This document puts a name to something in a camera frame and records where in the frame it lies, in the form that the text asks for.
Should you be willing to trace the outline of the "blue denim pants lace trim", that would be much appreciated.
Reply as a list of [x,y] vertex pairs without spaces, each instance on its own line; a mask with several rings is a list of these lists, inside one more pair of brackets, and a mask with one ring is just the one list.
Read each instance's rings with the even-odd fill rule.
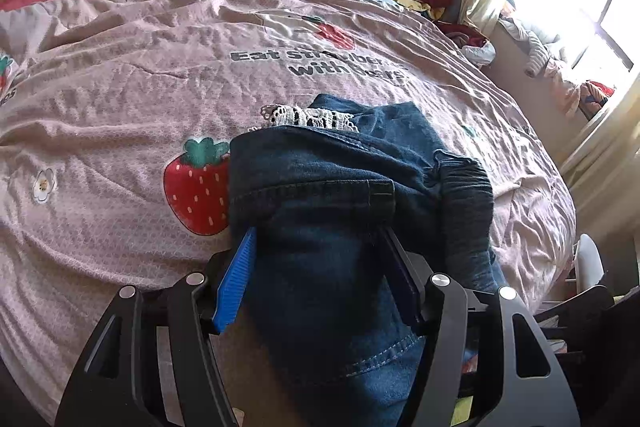
[[375,230],[492,293],[504,284],[489,244],[494,194],[482,165],[449,152],[412,103],[322,94],[314,106],[352,129],[279,124],[231,143],[231,231],[257,231],[245,302],[308,425],[393,426],[424,341],[401,321]]

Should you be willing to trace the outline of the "white chair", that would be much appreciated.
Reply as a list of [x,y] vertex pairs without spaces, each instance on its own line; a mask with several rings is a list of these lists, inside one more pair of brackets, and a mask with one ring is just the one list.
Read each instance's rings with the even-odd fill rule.
[[600,251],[588,234],[582,234],[574,248],[574,259],[566,279],[576,294],[597,286],[605,276]]

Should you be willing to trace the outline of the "pink strawberry print bedspread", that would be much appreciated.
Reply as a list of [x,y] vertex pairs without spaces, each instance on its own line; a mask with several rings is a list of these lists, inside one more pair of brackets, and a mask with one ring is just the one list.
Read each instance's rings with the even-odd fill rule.
[[321,93],[412,102],[494,189],[490,243],[536,308],[576,213],[534,128],[431,22],[369,0],[50,0],[1,15],[1,358],[52,423],[117,288],[162,287],[226,246],[172,213],[188,141],[228,141]]

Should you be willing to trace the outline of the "clutter on window sill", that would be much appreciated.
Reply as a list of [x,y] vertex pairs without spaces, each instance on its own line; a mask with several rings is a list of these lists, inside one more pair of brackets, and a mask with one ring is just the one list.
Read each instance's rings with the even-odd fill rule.
[[498,23],[509,36],[525,49],[524,74],[530,79],[544,80],[556,107],[567,119],[582,113],[592,119],[615,94],[585,74],[578,74],[562,59],[562,42],[544,43],[533,29],[528,29],[509,2],[504,2]]

